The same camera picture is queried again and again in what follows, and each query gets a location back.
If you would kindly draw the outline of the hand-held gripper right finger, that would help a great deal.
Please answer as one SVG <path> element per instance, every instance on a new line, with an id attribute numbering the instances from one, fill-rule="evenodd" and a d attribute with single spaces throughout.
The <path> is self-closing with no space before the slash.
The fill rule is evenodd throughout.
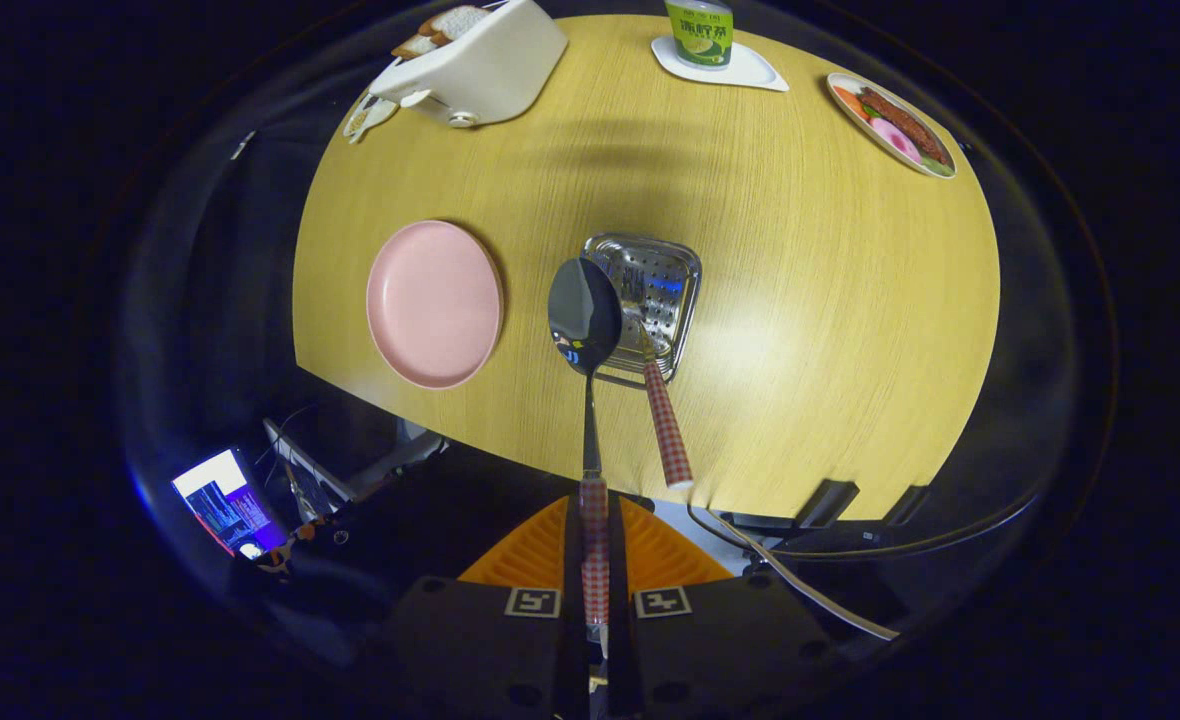
<path id="1" fill-rule="evenodd" d="M 794 719 L 835 683 L 835 646 L 776 577 L 650 589 L 628 585 L 627 498 L 609 515 L 609 715 L 617 719 Z"/>

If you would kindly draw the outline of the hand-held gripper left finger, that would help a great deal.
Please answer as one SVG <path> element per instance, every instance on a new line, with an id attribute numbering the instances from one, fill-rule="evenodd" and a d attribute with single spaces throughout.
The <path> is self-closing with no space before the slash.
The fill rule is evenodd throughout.
<path id="1" fill-rule="evenodd" d="M 385 623 L 393 716 L 584 716 L 581 554 L 575 502 L 562 498 L 463 577 L 418 578 Z"/>

